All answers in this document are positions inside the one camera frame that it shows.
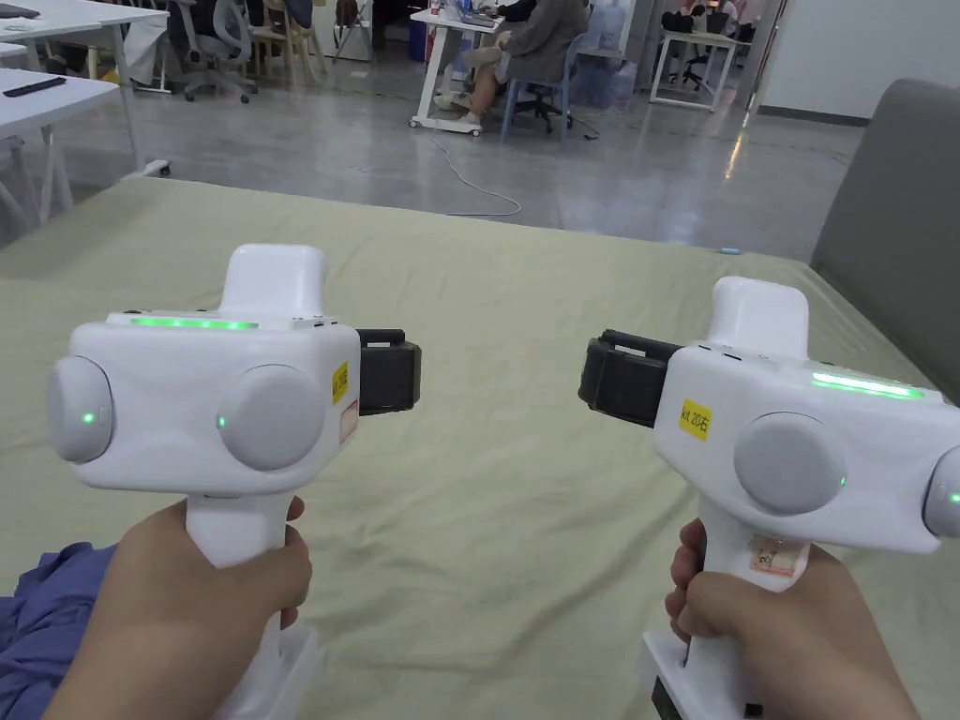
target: laptop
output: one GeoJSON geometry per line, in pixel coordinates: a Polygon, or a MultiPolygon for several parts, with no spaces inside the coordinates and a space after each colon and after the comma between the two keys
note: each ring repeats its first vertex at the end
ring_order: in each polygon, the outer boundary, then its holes
{"type": "Polygon", "coordinates": [[[16,5],[0,3],[0,20],[7,20],[12,17],[26,17],[28,20],[32,20],[39,14],[36,10],[28,10],[27,8],[18,8],[16,5]]]}
{"type": "Polygon", "coordinates": [[[491,28],[496,25],[496,20],[487,17],[481,12],[465,12],[463,6],[460,4],[460,0],[451,0],[448,5],[452,4],[457,11],[457,19],[465,25],[476,25],[479,28],[491,28]]]}

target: blue cloth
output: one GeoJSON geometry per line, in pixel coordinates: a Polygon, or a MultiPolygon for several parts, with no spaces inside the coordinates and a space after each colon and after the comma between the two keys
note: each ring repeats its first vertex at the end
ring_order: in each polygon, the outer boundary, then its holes
{"type": "Polygon", "coordinates": [[[0,597],[0,720],[38,720],[80,647],[115,547],[44,553],[0,597]]]}

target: gray cushion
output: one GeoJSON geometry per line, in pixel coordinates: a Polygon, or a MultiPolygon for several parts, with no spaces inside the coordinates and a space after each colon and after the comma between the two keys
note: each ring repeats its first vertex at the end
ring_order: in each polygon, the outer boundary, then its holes
{"type": "Polygon", "coordinates": [[[813,269],[960,400],[960,92],[897,81],[880,100],[813,269]]]}

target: controller handle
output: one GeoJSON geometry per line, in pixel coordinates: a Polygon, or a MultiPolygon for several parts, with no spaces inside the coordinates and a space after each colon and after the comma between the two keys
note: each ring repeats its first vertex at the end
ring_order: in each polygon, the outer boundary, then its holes
{"type": "MultiPolygon", "coordinates": [[[[208,497],[189,495],[186,531],[216,567],[244,563],[276,547],[286,536],[291,492],[275,495],[208,497]]],[[[243,680],[234,688],[218,717],[244,717],[271,697],[280,669],[280,615],[267,623],[257,651],[243,680]]]]}
{"type": "MultiPolygon", "coordinates": [[[[753,568],[751,540],[754,530],[717,507],[705,495],[700,499],[700,519],[707,531],[704,570],[726,572],[773,592],[783,592],[804,574],[810,544],[804,543],[792,577],[753,568]]],[[[742,718],[748,704],[754,704],[750,688],[740,666],[739,643],[732,637],[694,637],[686,657],[684,672],[697,694],[715,699],[717,707],[727,706],[731,717],[742,718]]],[[[724,717],[718,712],[716,717],[724,717]]]]}

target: white desk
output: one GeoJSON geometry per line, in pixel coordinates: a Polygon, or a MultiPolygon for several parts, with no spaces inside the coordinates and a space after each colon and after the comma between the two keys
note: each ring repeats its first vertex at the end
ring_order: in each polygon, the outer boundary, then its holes
{"type": "MultiPolygon", "coordinates": [[[[435,128],[437,130],[447,130],[450,132],[470,132],[474,136],[479,135],[483,128],[473,123],[467,123],[463,120],[442,120],[440,118],[429,117],[430,104],[433,102],[433,90],[437,86],[437,76],[440,74],[440,58],[444,56],[444,45],[446,45],[447,31],[450,29],[460,30],[464,33],[482,33],[491,35],[500,26],[502,18],[496,20],[493,27],[487,28],[482,25],[470,25],[461,22],[454,12],[448,8],[441,8],[440,14],[435,15],[430,10],[421,10],[410,15],[414,22],[424,22],[427,25],[427,32],[430,26],[437,28],[437,35],[433,39],[433,50],[430,53],[430,63],[426,68],[426,78],[423,79],[423,92],[420,94],[420,107],[417,114],[410,118],[410,127],[417,126],[423,128],[435,128]]],[[[444,85],[449,83],[449,75],[453,72],[452,63],[444,69],[444,85]]]]}
{"type": "Polygon", "coordinates": [[[3,58],[13,58],[17,55],[24,55],[27,48],[23,45],[13,45],[9,42],[0,42],[0,60],[3,58]]]}
{"type": "MultiPolygon", "coordinates": [[[[723,91],[724,84],[727,81],[727,75],[730,74],[730,66],[733,63],[733,55],[735,54],[734,51],[737,47],[743,44],[744,43],[738,42],[730,37],[718,35],[716,33],[664,33],[663,47],[660,50],[660,62],[657,65],[657,76],[654,78],[653,87],[650,88],[650,102],[664,103],[665,105],[676,105],[681,108],[707,109],[710,112],[716,112],[717,106],[720,104],[720,94],[723,91]],[[663,67],[666,65],[667,58],[670,57],[670,43],[672,41],[686,42],[694,45],[709,45],[711,47],[727,48],[727,58],[724,60],[723,72],[720,74],[720,83],[718,86],[714,88],[708,83],[710,71],[713,69],[713,59],[716,57],[716,52],[710,53],[710,59],[707,61],[707,69],[704,70],[704,81],[701,83],[701,87],[713,98],[712,103],[709,105],[706,103],[691,103],[687,100],[664,98],[657,94],[657,91],[660,89],[660,78],[663,75],[663,67]]],[[[681,76],[683,75],[683,72],[684,69],[681,67],[681,76]]]]}
{"type": "MultiPolygon", "coordinates": [[[[143,155],[139,129],[134,119],[130,71],[123,52],[123,34],[121,33],[122,25],[152,17],[166,17],[167,13],[88,0],[16,0],[15,4],[21,8],[36,10],[40,15],[33,20],[24,18],[0,20],[0,42],[4,40],[37,41],[86,31],[109,31],[113,55],[117,60],[117,72],[120,75],[121,95],[124,111],[127,113],[127,127],[133,148],[135,170],[144,175],[168,174],[170,168],[166,160],[154,160],[148,163],[143,155]]],[[[28,43],[28,52],[32,69],[40,70],[36,48],[32,42],[28,43]]]]}
{"type": "MultiPolygon", "coordinates": [[[[29,70],[0,68],[0,93],[14,87],[39,83],[56,76],[29,70]]],[[[84,112],[106,102],[110,95],[119,92],[113,83],[101,83],[84,78],[67,78],[66,83],[33,92],[18,98],[0,95],[0,141],[9,146],[13,168],[18,181],[27,193],[24,208],[0,185],[0,200],[4,201],[26,228],[45,223],[50,217],[50,205],[56,190],[65,208],[73,206],[70,181],[63,163],[63,153],[55,138],[55,124],[68,117],[84,112]],[[43,183],[40,186],[40,204],[36,206],[33,185],[26,171],[21,152],[19,135],[40,131],[44,144],[43,183]]]]}

